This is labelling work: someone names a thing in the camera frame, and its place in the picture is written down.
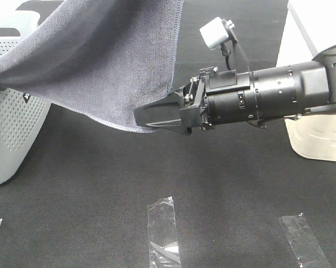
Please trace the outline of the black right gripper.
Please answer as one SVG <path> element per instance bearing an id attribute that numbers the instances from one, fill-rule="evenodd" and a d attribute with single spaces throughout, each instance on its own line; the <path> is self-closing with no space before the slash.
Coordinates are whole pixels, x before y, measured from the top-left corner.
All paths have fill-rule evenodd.
<path id="1" fill-rule="evenodd" d="M 138 126 L 161 128 L 182 135 L 193 128 L 260 121 L 253 73 L 202 69 L 198 77 L 165 98 L 134 110 Z"/>

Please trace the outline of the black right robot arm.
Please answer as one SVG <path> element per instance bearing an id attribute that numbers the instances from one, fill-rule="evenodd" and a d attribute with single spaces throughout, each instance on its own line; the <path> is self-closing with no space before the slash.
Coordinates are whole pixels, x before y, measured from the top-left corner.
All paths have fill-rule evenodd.
<path id="1" fill-rule="evenodd" d="M 136 124 L 189 135 L 193 128 L 336 114 L 336 46 L 311 61 L 255 71 L 201 69 L 165 98 L 134 110 Z"/>

